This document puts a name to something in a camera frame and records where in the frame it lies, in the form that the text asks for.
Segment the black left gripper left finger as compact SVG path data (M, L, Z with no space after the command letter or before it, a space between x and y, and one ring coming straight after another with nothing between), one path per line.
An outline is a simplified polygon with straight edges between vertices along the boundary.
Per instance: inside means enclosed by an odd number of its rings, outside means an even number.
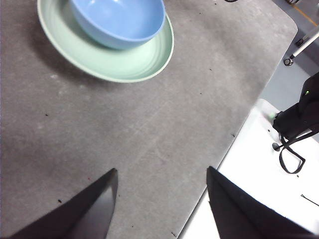
M69 201L10 236L11 239L105 239L118 190L113 168Z

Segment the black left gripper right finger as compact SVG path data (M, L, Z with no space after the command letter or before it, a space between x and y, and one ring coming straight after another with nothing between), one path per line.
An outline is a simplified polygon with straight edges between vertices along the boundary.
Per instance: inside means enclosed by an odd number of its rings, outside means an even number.
M255 200L212 166L206 171L209 204L221 239L317 239Z

